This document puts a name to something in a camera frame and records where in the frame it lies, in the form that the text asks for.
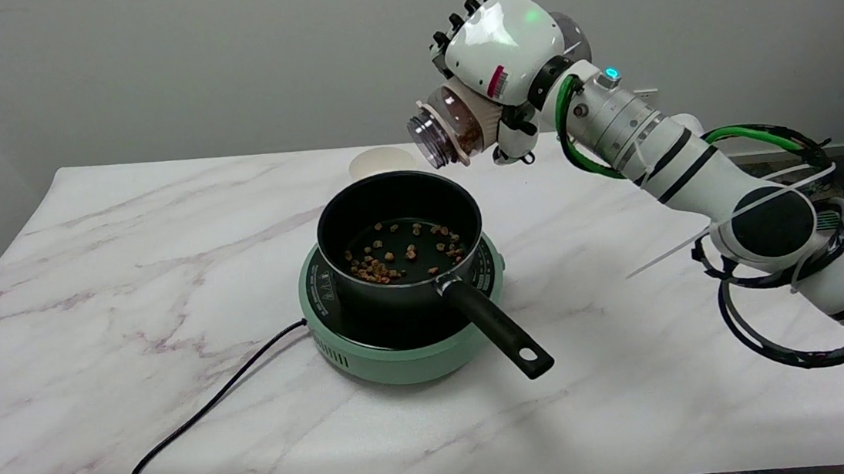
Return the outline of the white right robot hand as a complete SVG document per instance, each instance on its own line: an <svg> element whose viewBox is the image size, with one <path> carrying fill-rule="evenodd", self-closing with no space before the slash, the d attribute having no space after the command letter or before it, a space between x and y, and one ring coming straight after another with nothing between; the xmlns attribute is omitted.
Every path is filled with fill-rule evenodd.
<svg viewBox="0 0 844 474"><path fill-rule="evenodd" d="M467 0L434 34L430 59L445 79L437 89L447 137L464 165L491 152L494 163L530 163L539 128L532 85L565 38L532 0Z"/></svg>

